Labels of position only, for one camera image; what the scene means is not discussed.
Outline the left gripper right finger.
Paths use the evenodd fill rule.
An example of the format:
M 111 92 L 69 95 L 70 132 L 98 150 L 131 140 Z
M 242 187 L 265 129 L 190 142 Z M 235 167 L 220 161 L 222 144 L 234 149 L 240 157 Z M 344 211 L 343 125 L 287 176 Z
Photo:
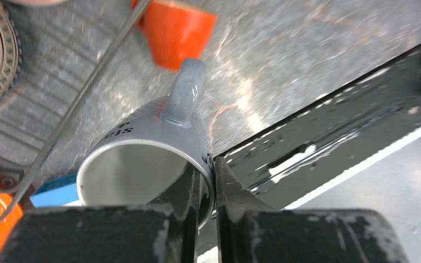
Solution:
M 388 221 L 368 209 L 277 210 L 215 160 L 220 262 L 407 262 Z

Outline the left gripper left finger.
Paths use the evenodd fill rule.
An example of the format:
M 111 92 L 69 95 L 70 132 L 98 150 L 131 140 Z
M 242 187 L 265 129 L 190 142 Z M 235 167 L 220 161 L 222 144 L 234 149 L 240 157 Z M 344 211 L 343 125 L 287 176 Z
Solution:
M 0 262 L 195 262 L 200 177 L 186 164 L 146 205 L 34 209 L 12 230 Z

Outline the white mug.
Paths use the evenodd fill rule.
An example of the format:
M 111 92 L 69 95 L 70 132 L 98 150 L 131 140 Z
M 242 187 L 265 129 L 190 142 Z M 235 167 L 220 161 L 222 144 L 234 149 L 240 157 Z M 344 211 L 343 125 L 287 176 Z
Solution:
M 145 204 L 189 164 L 201 176 L 198 222 L 204 226 L 215 202 L 211 142 L 196 107 L 205 80 L 204 62 L 185 59 L 170 95 L 143 104 L 108 131 L 78 169 L 81 204 Z

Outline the orange small cup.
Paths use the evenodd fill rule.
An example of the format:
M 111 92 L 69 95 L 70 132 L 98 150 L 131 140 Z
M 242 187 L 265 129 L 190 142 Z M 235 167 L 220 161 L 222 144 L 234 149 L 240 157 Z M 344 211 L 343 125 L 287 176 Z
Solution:
M 200 58 L 217 20 L 217 13 L 183 1 L 151 1 L 137 26 L 154 63 L 177 71 L 185 59 Z

